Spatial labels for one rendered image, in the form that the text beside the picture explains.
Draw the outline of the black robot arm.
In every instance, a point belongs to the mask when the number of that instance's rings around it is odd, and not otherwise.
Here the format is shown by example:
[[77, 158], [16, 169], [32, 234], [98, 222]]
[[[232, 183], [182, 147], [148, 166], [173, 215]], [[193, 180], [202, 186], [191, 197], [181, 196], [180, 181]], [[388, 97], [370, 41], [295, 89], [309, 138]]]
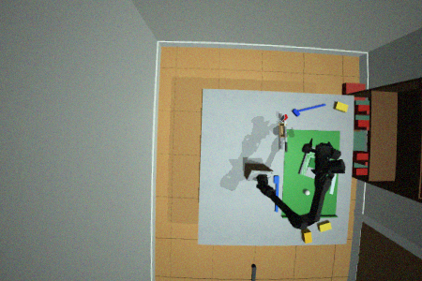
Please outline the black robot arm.
[[[323, 157], [324, 155], [328, 158], [330, 156], [331, 146], [329, 143], [321, 142], [320, 144], [316, 144], [315, 151], [318, 156]], [[274, 187], [268, 185], [266, 174], [258, 174], [255, 177], [257, 178], [258, 183], [256, 187], [278, 205], [280, 210], [287, 215], [289, 219], [288, 221], [294, 228], [305, 230], [308, 226], [311, 226], [320, 220], [325, 193], [332, 185], [335, 173], [345, 173], [345, 168], [346, 167], [342, 159], [329, 160], [327, 162], [325, 160], [315, 161], [315, 169], [311, 169], [311, 171], [315, 174], [314, 195], [310, 211], [307, 214], [299, 215], [290, 209], [284, 201], [276, 195]]]

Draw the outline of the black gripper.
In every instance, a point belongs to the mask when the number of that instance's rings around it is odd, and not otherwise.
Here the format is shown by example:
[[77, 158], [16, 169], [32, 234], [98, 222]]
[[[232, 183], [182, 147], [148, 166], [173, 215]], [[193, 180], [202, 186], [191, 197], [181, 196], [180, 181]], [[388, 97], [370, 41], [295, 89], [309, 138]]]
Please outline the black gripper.
[[[333, 148], [332, 144], [330, 142], [328, 142], [331, 146], [331, 152], [330, 152], [330, 158], [332, 159], [339, 159], [339, 157], [341, 156], [341, 152], [339, 150], [336, 150]], [[307, 153], [309, 154], [310, 152], [314, 153], [314, 163], [317, 160], [325, 160], [327, 162], [328, 158], [326, 158], [324, 155], [323, 157], [318, 156], [317, 152], [315, 151], [315, 149], [312, 148], [312, 139], [310, 140], [309, 143], [305, 143], [303, 148], [302, 148], [303, 153]]]

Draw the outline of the green putting mat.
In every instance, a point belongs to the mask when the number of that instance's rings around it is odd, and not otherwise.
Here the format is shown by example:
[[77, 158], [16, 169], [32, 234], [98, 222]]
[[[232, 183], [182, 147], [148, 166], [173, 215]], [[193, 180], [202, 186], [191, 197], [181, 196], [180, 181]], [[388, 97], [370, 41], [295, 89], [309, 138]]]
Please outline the green putting mat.
[[[330, 142], [334, 149], [339, 150], [340, 131], [317, 131], [317, 130], [291, 130], [287, 129], [288, 152], [285, 152], [285, 163], [283, 166], [283, 195], [282, 200], [296, 214], [307, 214], [310, 211], [314, 195], [314, 179], [299, 174], [299, 169], [304, 157], [302, 148], [305, 143], [312, 139], [312, 146]], [[321, 214], [336, 215], [337, 190], [339, 174], [336, 175], [333, 194], [329, 194], [330, 188], [326, 191], [324, 205]], [[304, 194], [304, 190], [309, 195]]]

